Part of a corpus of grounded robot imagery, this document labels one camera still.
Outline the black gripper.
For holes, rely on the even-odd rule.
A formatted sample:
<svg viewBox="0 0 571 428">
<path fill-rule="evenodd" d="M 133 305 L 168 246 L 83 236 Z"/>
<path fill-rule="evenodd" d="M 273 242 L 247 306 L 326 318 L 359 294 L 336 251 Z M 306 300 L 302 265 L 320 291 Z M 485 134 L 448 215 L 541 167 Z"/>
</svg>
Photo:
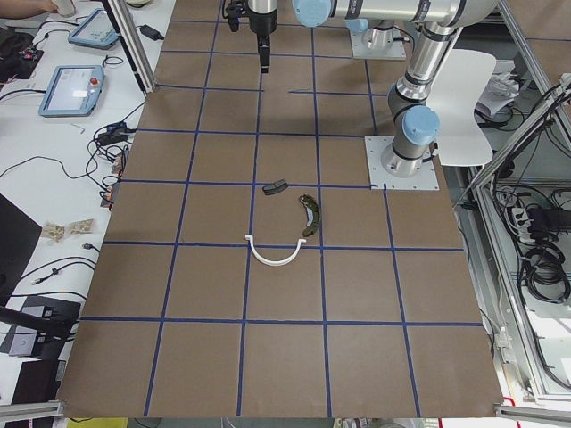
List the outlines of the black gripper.
<svg viewBox="0 0 571 428">
<path fill-rule="evenodd" d="M 261 74 L 267 74 L 270 66 L 270 36 L 257 36 L 258 54 L 260 56 Z"/>
</svg>

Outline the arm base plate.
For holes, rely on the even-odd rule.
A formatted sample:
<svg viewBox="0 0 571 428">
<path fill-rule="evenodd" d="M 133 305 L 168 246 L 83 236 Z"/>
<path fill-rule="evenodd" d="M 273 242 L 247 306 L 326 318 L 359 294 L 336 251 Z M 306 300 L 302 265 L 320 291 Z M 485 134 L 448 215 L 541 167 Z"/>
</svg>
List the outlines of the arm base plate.
<svg viewBox="0 0 571 428">
<path fill-rule="evenodd" d="M 398 29 L 368 29 L 351 32 L 350 36 L 355 59 L 403 62 L 407 57 L 404 37 Z"/>
<path fill-rule="evenodd" d="M 368 175 L 372 190 L 400 191 L 438 191 L 439 183 L 430 149 L 427 148 L 418 160 L 418 165 L 411 170 L 411 176 L 397 177 L 389 171 L 389 155 L 392 148 L 392 136 L 365 136 L 365 147 L 368 162 Z"/>
</svg>

